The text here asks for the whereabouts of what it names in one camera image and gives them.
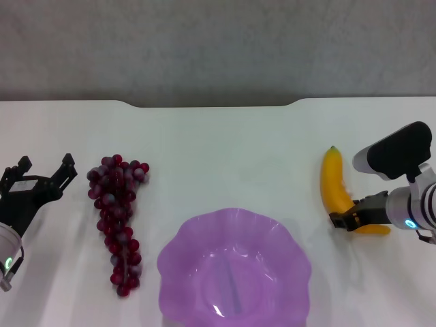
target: grapes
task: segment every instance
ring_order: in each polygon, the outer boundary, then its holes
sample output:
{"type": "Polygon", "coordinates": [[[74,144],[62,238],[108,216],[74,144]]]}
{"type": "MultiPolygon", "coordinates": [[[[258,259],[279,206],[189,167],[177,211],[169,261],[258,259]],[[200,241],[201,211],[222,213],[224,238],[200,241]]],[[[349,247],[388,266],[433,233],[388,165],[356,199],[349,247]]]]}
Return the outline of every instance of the grapes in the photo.
{"type": "Polygon", "coordinates": [[[112,274],[112,276],[110,276],[110,281],[114,285],[120,285],[123,282],[123,275],[122,274],[112,274]]]}
{"type": "Polygon", "coordinates": [[[129,296],[130,294],[130,288],[127,287],[126,285],[120,285],[116,288],[116,293],[118,294],[118,296],[120,296],[121,298],[125,298],[126,296],[129,296]]]}
{"type": "Polygon", "coordinates": [[[134,215],[130,202],[136,199],[140,183],[149,181],[150,167],[138,160],[123,161],[118,154],[102,158],[101,163],[87,172],[88,196],[100,210],[97,229],[105,235],[104,244],[112,254],[110,281],[118,286],[117,294],[126,297],[139,287],[142,273],[140,243],[132,239],[134,231],[126,223],[134,215]]]}
{"type": "Polygon", "coordinates": [[[128,242],[127,248],[130,252],[137,252],[137,250],[139,249],[139,242],[135,239],[132,239],[128,242]]]}

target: table surface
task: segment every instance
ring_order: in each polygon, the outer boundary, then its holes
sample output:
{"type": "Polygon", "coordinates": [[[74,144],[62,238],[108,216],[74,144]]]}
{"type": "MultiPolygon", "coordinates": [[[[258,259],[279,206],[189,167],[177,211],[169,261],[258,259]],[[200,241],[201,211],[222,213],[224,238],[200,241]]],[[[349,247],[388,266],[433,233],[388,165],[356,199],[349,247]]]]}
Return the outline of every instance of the table surface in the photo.
{"type": "Polygon", "coordinates": [[[178,326],[159,311],[157,255],[186,219],[227,207],[280,221],[304,249],[313,269],[308,327],[434,326],[436,247],[407,230],[379,237],[333,229],[319,177],[322,156],[335,145],[355,198],[406,186],[405,178],[386,182],[354,171],[352,157],[413,121],[435,132],[435,109],[434,97],[257,108],[0,102],[0,167],[28,155],[32,174],[51,176],[71,153],[78,171],[63,198],[43,207],[27,230],[25,262],[12,290],[0,293],[0,326],[178,326]],[[142,285],[125,300],[109,281],[110,254],[85,178],[115,153],[151,166],[132,223],[144,258],[142,285]]]}

